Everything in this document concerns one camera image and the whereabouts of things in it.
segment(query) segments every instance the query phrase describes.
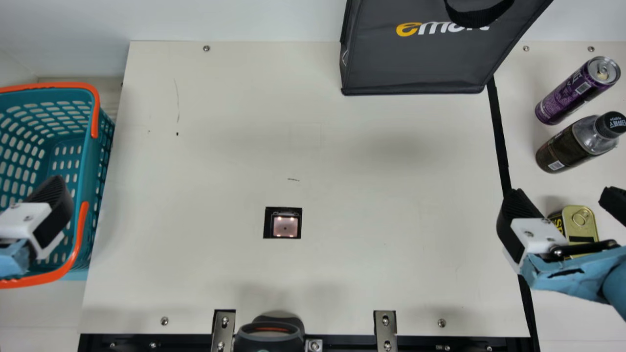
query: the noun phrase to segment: metal bracket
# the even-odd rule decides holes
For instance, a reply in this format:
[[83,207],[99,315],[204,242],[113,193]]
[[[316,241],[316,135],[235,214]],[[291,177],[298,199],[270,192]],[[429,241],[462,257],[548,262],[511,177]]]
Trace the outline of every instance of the metal bracket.
[[215,311],[211,352],[231,352],[235,335],[235,312]]
[[304,352],[323,352],[322,340],[307,339],[304,345]]
[[378,352],[398,352],[396,312],[374,311],[374,333]]

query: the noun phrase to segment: white wall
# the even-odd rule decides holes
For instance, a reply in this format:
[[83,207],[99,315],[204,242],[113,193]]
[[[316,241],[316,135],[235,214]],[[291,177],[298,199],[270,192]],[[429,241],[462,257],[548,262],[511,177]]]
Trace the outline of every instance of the white wall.
[[37,78],[9,54],[0,50],[0,87],[34,83]]
[[[345,3],[0,0],[0,48],[38,76],[120,76],[133,39],[337,41]],[[524,39],[626,40],[624,13],[623,0],[554,0]]]

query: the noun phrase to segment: white table surface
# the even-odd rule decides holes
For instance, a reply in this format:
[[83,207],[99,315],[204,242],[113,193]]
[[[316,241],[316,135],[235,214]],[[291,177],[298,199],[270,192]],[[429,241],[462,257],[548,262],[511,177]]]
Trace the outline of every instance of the white table surface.
[[[524,45],[530,50],[523,51]],[[595,48],[593,53],[589,46]],[[557,126],[544,125],[535,118],[539,100],[586,60],[599,55],[626,67],[626,43],[519,43],[496,72],[496,86],[512,187],[523,189],[545,215],[569,204],[590,207],[600,239],[616,239],[626,245],[626,228],[598,205],[604,187],[626,189],[626,147],[621,145],[560,174],[546,173],[535,163],[535,151],[576,120],[611,110],[626,113],[626,82],[622,77]],[[612,307],[544,291],[533,291],[533,302],[540,339],[613,341],[619,350],[626,350],[626,323]]]
[[[521,50],[521,47],[525,44],[531,47],[529,52],[523,52]],[[548,45],[552,45],[555,48],[554,51],[550,50],[547,47]],[[533,186],[532,181],[525,181],[524,183],[518,181],[518,179],[520,179],[519,175],[516,176],[513,173],[516,168],[515,160],[517,160],[517,158],[513,156],[515,153],[522,155],[526,153],[527,159],[528,154],[542,143],[541,138],[535,138],[535,129],[544,133],[545,138],[549,138],[550,133],[556,133],[561,127],[560,125],[551,128],[536,124],[532,118],[532,108],[534,107],[535,100],[539,100],[544,93],[551,90],[564,79],[565,76],[569,75],[570,71],[573,71],[572,67],[578,66],[579,61],[582,63],[587,59],[585,55],[588,53],[586,52],[586,48],[589,45],[596,47],[597,50],[595,53],[602,54],[608,52],[618,60],[618,56],[615,54],[617,54],[617,51],[623,50],[622,48],[626,44],[520,43],[496,74],[501,110],[503,112],[503,119],[505,120],[504,127],[513,186],[522,187],[525,192],[533,197],[536,205],[544,212],[554,209],[558,205],[558,202],[554,201],[554,203],[548,205],[548,197],[542,195],[539,191],[534,191],[533,189],[535,189],[536,185]],[[542,83],[543,78],[534,78],[528,74],[528,72],[532,72],[537,67],[536,60],[531,61],[533,57],[541,54],[542,57],[549,58],[555,55],[556,51],[562,51],[564,54],[572,53],[576,55],[573,55],[574,57],[578,55],[580,55],[580,57],[576,59],[576,61],[572,59],[573,62],[570,65],[572,67],[559,68],[558,74],[543,73],[545,79],[547,80],[549,78],[550,82]],[[519,89],[519,82],[521,82],[521,86],[527,88],[526,91]],[[594,106],[600,108],[607,103],[611,103],[615,108],[618,108],[620,95],[623,96],[623,91],[620,92],[622,84],[623,82],[604,93],[598,100],[583,108],[589,110],[581,110],[580,116],[584,116],[586,113],[595,113]],[[518,110],[523,111],[524,116],[521,116],[521,114],[517,112]],[[523,122],[521,129],[523,135],[518,136],[518,143],[521,144],[518,144],[517,147],[514,146],[514,136],[516,136],[517,133],[510,128],[510,120],[515,117],[509,116],[518,116],[516,119]],[[575,119],[576,117],[573,116],[563,122],[562,125],[564,126]],[[528,144],[529,140],[536,140],[533,142],[532,148]],[[620,149],[614,150],[611,153],[616,153],[619,150]],[[592,163],[597,162],[601,162],[601,160],[594,160]],[[535,167],[534,165],[530,166],[529,161],[525,163],[530,168]],[[558,175],[557,177],[563,177],[571,172],[574,172],[574,170]],[[609,218],[600,220],[600,213],[603,210],[596,208],[598,198],[599,193],[597,195],[592,194],[586,205],[594,207],[599,222],[603,224],[608,222],[610,224],[611,219]],[[74,351],[78,344],[78,334],[76,330],[78,329],[84,285],[83,282],[53,282],[42,286],[0,291],[0,349],[3,352],[35,351],[42,349],[46,349],[47,351]],[[582,352],[594,350],[622,352],[626,349],[625,338],[623,337],[623,322],[615,319],[615,313],[612,309],[575,298],[569,298],[554,292],[535,291],[533,298],[542,351]]]
[[[345,97],[338,43],[205,44],[131,43],[82,333],[395,309],[399,334],[528,336],[486,92]],[[266,206],[302,207],[302,239],[263,239]]]

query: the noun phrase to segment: screw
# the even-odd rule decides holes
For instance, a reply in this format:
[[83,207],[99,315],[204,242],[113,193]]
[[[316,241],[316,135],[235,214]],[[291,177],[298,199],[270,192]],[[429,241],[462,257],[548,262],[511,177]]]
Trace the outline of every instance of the screw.
[[309,349],[315,352],[319,351],[319,343],[317,343],[316,341],[311,341],[309,343]]

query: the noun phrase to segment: black edge strip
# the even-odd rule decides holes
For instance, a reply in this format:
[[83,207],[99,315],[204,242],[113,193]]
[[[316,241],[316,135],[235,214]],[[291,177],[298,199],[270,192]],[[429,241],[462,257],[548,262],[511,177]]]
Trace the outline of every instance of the black edge strip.
[[[496,89],[496,81],[493,77],[489,80],[489,82],[487,82],[487,94],[489,95],[493,136],[496,143],[496,156],[498,157],[500,184],[502,186],[502,194],[504,196],[509,190],[511,190],[511,176],[508,171],[508,158],[506,156],[505,134],[504,129],[502,128],[502,116],[500,115],[498,90]],[[528,331],[532,340],[532,344],[529,346],[530,351],[540,352],[537,325],[535,322],[535,309],[533,308],[533,296],[530,294],[530,288],[521,275],[518,275],[517,280],[520,284],[521,302],[524,305],[526,323],[528,324]]]

